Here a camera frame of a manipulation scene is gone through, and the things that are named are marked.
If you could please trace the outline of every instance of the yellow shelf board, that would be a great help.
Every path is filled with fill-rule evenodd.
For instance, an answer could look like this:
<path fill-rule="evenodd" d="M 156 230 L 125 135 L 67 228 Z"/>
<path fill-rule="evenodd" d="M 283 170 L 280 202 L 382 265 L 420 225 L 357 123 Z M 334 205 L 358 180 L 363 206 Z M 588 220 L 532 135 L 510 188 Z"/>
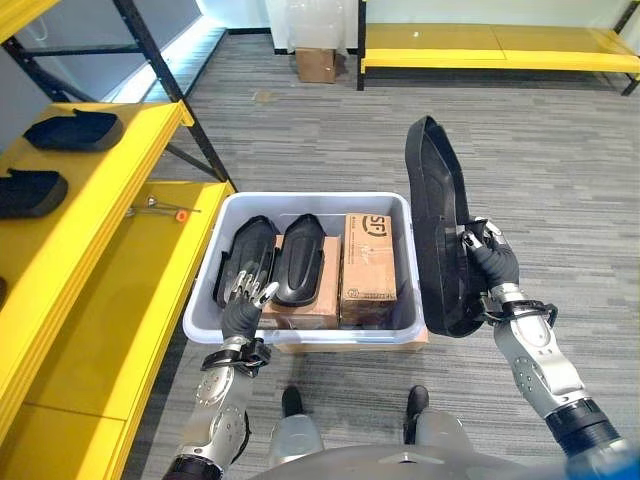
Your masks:
<path fill-rule="evenodd" d="M 104 456 L 112 457 L 108 467 L 98 465 L 94 478 L 119 478 L 124 468 L 215 218 L 231 193 L 228 183 L 146 183 L 136 204 L 153 195 L 200 212 L 185 223 L 169 215 L 125 218 L 38 371 L 26 405 L 123 422 L 117 445 L 103 446 Z M 69 446 L 39 442 L 31 448 L 62 455 Z"/>
<path fill-rule="evenodd" d="M 178 126 L 192 122 L 180 103 L 53 104 L 41 118 L 73 108 L 117 114 L 124 136 L 93 153 L 38 150 L 21 137 L 0 157 L 0 172 L 56 170 L 69 183 L 49 215 L 0 221 L 0 272 L 9 287 L 0 309 L 0 442 L 127 208 Z"/>
<path fill-rule="evenodd" d="M 0 43 L 60 0 L 0 0 Z"/>
<path fill-rule="evenodd" d="M 0 478 L 101 479 L 123 427 L 122 420 L 23 405 L 0 449 Z"/>
<path fill-rule="evenodd" d="M 640 73 L 612 30 L 513 25 L 368 24 L 362 65 Z"/>

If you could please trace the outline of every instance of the brown cardboard box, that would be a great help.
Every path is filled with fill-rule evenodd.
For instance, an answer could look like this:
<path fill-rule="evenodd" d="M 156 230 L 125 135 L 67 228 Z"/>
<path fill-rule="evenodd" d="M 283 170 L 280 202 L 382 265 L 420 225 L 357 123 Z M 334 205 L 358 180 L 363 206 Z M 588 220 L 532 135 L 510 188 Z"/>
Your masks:
<path fill-rule="evenodd" d="M 336 52 L 323 48 L 296 48 L 301 82 L 336 83 Z"/>
<path fill-rule="evenodd" d="M 396 302 L 391 217 L 345 217 L 341 325 L 378 325 Z"/>
<path fill-rule="evenodd" d="M 276 237 L 276 246 L 282 246 L 282 235 Z M 304 307 L 284 307 L 269 302 L 262 310 L 259 328 L 299 330 L 338 328 L 340 250 L 340 237 L 325 237 L 320 290 L 315 301 Z"/>

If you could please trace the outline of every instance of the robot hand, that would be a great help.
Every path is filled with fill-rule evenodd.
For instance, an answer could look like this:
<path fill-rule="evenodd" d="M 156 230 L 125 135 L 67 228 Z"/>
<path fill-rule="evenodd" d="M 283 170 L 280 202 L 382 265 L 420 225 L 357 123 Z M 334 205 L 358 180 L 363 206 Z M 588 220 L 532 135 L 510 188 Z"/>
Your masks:
<path fill-rule="evenodd" d="M 487 277 L 490 289 L 503 284 L 520 283 L 518 260 L 502 231 L 487 220 L 483 232 L 484 243 L 472 232 L 465 232 L 462 239 L 473 253 L 478 265 Z"/>
<path fill-rule="evenodd" d="M 255 264 L 250 262 L 238 274 L 231 288 L 231 296 L 222 315 L 225 343 L 234 337 L 253 340 L 262 309 L 278 290 L 277 282 L 264 286 L 267 272 L 248 273 L 252 271 L 255 271 Z"/>

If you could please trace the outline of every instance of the plastic bag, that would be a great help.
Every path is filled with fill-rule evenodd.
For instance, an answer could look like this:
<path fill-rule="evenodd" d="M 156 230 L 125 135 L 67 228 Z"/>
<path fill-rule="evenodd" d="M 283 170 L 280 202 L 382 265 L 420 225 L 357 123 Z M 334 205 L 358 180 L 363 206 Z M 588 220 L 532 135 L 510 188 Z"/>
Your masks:
<path fill-rule="evenodd" d="M 289 0 L 289 53 L 299 48 L 335 49 L 346 55 L 343 0 Z"/>

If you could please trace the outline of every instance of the plastic storage bin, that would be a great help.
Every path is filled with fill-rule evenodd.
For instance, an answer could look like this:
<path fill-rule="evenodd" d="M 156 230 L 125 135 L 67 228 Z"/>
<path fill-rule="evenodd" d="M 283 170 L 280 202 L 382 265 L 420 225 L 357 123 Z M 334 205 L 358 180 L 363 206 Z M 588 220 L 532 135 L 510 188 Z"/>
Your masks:
<path fill-rule="evenodd" d="M 344 235 L 347 213 L 391 216 L 398 301 L 386 330 L 258 330 L 267 344 L 377 344 L 414 341 L 424 331 L 418 268 L 409 204 L 395 193 L 238 193 L 222 205 L 182 325 L 191 340 L 220 344 L 222 309 L 213 301 L 223 251 L 236 230 L 255 215 L 266 215 L 284 232 L 298 215 L 313 213 L 327 235 Z"/>

